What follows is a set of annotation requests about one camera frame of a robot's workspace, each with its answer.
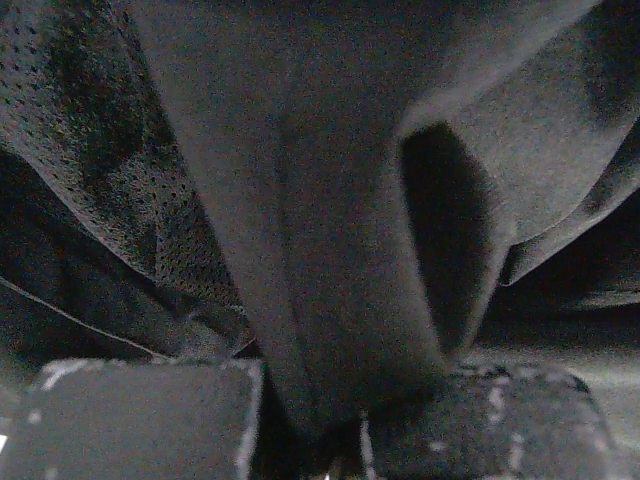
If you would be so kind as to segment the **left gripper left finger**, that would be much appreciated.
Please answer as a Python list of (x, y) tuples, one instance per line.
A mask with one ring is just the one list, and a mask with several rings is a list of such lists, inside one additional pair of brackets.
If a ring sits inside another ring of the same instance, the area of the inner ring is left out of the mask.
[(257, 360), (65, 360), (27, 390), (4, 479), (246, 479), (259, 427)]

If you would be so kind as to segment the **black cloth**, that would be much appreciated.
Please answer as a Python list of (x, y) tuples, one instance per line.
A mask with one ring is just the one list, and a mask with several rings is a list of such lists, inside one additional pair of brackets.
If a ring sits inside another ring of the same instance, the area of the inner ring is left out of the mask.
[(635, 1), (1, 5), (6, 443), (52, 362), (257, 360), (246, 479), (381, 479), (367, 416), (479, 333), (616, 308)]

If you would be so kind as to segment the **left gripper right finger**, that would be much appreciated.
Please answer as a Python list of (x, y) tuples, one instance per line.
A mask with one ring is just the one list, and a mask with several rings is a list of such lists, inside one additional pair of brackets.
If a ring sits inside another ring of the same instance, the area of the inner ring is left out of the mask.
[(461, 365), (364, 421), (381, 479), (612, 479), (615, 445), (587, 385), (536, 364)]

